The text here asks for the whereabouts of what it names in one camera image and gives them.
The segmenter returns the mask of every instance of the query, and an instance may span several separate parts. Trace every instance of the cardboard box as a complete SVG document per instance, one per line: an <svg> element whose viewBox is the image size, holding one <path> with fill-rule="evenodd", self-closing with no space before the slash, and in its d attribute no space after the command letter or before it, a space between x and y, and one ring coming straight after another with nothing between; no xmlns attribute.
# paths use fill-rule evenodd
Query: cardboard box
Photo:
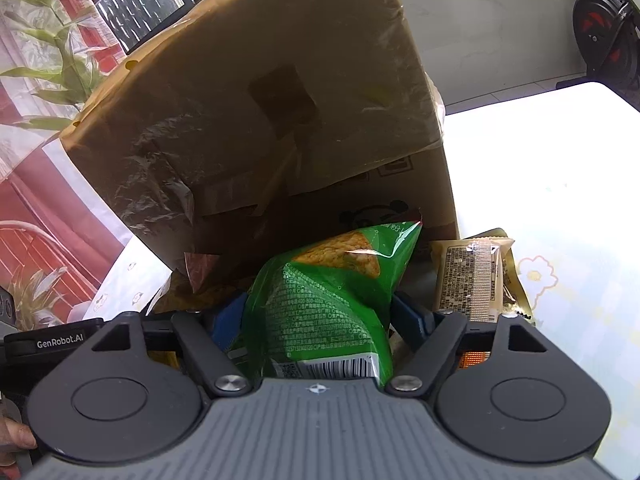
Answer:
<svg viewBox="0 0 640 480"><path fill-rule="evenodd" d="M415 207L455 237L435 99L399 0L203 0L62 139L168 266L224 280Z"/></svg>

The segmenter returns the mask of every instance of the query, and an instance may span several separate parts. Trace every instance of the metal screw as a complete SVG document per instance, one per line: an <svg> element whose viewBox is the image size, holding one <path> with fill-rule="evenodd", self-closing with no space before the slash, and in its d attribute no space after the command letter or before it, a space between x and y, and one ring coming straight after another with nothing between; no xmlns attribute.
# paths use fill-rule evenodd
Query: metal screw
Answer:
<svg viewBox="0 0 640 480"><path fill-rule="evenodd" d="M398 375L391 379L391 387L399 392L414 392L422 387L422 381L412 375Z"/></svg>
<svg viewBox="0 0 640 480"><path fill-rule="evenodd" d="M216 388L224 392L239 392L247 385L247 380L239 375L223 375L216 379Z"/></svg>

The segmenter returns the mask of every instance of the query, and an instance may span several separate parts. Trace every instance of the green snack bag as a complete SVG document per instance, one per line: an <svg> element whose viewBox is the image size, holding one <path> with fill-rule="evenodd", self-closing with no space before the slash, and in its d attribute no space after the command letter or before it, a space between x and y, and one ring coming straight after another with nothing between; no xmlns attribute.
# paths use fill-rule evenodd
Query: green snack bag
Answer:
<svg viewBox="0 0 640 480"><path fill-rule="evenodd" d="M417 221L363 227L269 260L242 318L252 371L384 384L393 373L391 295L420 228Z"/></svg>

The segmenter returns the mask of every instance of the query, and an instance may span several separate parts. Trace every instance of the white table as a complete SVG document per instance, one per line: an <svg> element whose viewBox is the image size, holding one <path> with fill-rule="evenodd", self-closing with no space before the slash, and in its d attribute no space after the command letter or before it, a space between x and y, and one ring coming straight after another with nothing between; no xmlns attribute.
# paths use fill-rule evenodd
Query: white table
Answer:
<svg viewBox="0 0 640 480"><path fill-rule="evenodd" d="M462 237L502 227L539 329L609 395L597 460L640 474L640 112L588 83L447 116Z"/></svg>

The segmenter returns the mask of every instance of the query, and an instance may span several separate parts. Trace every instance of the gray ribbed panel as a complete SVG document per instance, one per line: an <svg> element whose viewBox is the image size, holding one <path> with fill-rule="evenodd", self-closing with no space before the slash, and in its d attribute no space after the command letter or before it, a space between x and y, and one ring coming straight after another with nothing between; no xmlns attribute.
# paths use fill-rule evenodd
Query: gray ribbed panel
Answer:
<svg viewBox="0 0 640 480"><path fill-rule="evenodd" d="M373 380L265 379L259 391L213 404L203 423L172 450L107 468L47 458L27 480L597 480L586 458L519 467L477 456L431 420L418 400L380 393Z"/></svg>

